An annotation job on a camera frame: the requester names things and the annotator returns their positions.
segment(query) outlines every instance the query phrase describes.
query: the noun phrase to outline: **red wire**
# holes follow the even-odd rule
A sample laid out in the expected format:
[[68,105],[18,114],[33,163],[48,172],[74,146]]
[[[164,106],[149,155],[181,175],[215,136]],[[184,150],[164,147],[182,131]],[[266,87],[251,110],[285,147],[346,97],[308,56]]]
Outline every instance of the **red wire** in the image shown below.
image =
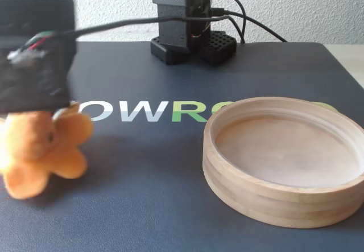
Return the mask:
[[48,38],[50,38],[49,36],[47,36],[47,37],[44,37],[44,38],[42,38],[42,39],[40,39],[40,40],[38,40],[35,44],[33,44],[33,45],[31,45],[30,47],[29,47],[29,49],[30,50],[34,50],[34,49],[36,49],[38,46],[40,46],[42,43],[44,43]]

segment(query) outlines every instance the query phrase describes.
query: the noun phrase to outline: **orange stuffed octopus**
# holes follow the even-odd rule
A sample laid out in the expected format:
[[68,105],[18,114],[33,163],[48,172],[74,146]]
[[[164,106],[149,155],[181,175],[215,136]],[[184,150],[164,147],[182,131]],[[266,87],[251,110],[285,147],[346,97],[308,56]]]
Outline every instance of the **orange stuffed octopus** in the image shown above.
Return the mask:
[[93,132],[79,104],[60,110],[10,114],[0,122],[0,174],[15,199],[41,194],[52,173],[65,179],[81,177],[87,162],[78,146]]

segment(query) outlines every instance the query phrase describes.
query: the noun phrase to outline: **wooden dish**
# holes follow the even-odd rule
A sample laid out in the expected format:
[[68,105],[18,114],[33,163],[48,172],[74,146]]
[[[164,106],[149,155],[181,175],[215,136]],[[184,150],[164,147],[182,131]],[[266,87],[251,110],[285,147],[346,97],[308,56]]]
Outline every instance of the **wooden dish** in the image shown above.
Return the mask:
[[206,124],[203,169],[213,192],[250,218],[288,228],[328,226],[364,201],[364,131],[311,102],[242,100]]

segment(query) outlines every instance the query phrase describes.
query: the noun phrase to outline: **white wall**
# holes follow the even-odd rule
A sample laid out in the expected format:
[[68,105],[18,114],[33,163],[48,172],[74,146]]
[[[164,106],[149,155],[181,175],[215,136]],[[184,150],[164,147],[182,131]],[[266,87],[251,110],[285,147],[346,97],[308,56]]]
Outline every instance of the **white wall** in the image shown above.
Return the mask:
[[[247,15],[271,27],[291,42],[325,44],[364,44],[364,0],[241,0]],[[120,19],[156,16],[151,0],[76,0],[78,27]],[[233,2],[217,1],[214,6],[239,11]],[[238,37],[228,21],[214,24]],[[157,25],[130,26],[94,34],[83,40],[150,40],[158,34]],[[275,40],[249,24],[247,42]]]

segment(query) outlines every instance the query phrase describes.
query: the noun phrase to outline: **green letter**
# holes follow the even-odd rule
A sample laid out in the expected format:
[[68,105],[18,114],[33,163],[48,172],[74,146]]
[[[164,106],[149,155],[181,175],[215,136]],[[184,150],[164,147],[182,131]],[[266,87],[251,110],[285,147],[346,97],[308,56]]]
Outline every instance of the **green letter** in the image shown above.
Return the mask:
[[232,102],[231,101],[226,101],[226,102],[220,102],[220,103],[217,103],[215,104],[213,107],[212,107],[212,113],[216,113],[217,111],[219,111],[222,107],[228,105],[228,104],[231,104]]
[[[195,105],[197,107],[197,109],[196,110],[182,110],[182,105]],[[206,122],[207,120],[199,115],[199,113],[202,113],[204,110],[206,110],[206,105],[201,102],[175,101],[173,103],[172,121],[181,122],[182,114],[189,114],[191,117],[193,117],[198,122]]]

